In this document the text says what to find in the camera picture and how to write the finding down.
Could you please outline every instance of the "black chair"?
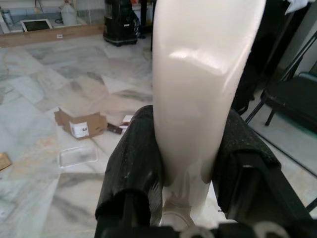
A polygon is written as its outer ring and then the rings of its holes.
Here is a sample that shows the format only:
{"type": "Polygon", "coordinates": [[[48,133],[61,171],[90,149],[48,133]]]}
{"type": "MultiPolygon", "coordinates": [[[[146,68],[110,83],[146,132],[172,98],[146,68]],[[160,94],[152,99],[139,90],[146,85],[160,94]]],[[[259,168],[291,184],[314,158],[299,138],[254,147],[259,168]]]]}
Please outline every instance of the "black chair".
{"type": "Polygon", "coordinates": [[[280,112],[317,133],[317,76],[300,73],[294,77],[304,54],[317,39],[317,31],[286,68],[277,83],[270,83],[261,94],[261,101],[246,119],[249,123],[264,104],[272,108],[265,123],[269,126],[275,112],[280,112]]]}

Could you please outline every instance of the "black foam padding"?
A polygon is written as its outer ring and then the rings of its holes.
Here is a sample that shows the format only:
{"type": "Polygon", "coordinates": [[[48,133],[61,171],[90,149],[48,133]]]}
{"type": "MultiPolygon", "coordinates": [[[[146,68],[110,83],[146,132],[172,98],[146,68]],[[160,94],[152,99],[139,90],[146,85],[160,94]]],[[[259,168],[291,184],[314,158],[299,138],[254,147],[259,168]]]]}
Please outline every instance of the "black foam padding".
{"type": "Polygon", "coordinates": [[[254,159],[262,159],[268,168],[281,168],[271,150],[262,142],[249,126],[234,111],[229,112],[222,142],[212,172],[213,188],[218,205],[228,212],[239,173],[235,155],[238,152],[257,154],[254,159]]]}
{"type": "Polygon", "coordinates": [[[239,114],[234,110],[230,110],[219,149],[218,159],[228,158],[230,154],[235,152],[249,151],[257,152],[268,167],[281,167],[280,162],[267,145],[257,137],[241,119],[239,114]]]}
{"type": "Polygon", "coordinates": [[[107,164],[96,209],[101,216],[122,216],[125,194],[134,194],[139,225],[158,225],[162,215],[163,164],[155,139],[153,107],[134,115],[107,164]]]}

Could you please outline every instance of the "cardboard box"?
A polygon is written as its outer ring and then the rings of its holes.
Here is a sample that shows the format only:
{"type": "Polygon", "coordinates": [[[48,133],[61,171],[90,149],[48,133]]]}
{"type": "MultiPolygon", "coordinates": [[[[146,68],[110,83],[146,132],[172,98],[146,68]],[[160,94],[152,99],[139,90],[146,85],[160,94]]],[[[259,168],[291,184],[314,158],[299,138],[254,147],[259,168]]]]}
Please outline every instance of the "cardboard box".
{"type": "Polygon", "coordinates": [[[0,171],[12,165],[6,153],[0,153],[0,171]]]}
{"type": "Polygon", "coordinates": [[[59,111],[54,114],[57,125],[62,126],[78,140],[101,135],[107,129],[114,133],[122,133],[122,129],[108,124],[106,117],[100,113],[74,118],[59,108],[59,111]]]}

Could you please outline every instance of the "black vacuum cleaner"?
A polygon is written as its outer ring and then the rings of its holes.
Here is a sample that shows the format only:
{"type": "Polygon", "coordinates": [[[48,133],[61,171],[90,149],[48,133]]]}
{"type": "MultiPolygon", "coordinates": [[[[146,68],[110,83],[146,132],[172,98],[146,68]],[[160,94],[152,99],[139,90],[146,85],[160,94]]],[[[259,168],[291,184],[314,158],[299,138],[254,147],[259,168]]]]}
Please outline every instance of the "black vacuum cleaner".
{"type": "Polygon", "coordinates": [[[140,21],[130,0],[105,0],[104,39],[115,45],[136,44],[140,21]]]}

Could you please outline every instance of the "plastic bottle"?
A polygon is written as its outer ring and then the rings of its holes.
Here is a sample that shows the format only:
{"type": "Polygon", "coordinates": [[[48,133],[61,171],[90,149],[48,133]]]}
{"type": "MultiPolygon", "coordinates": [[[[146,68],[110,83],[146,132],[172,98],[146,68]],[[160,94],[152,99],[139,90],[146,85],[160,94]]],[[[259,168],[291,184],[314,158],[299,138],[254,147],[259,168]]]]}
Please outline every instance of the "plastic bottle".
{"type": "Polygon", "coordinates": [[[76,11],[68,0],[65,0],[65,5],[61,9],[61,17],[65,26],[77,25],[76,11]]]}

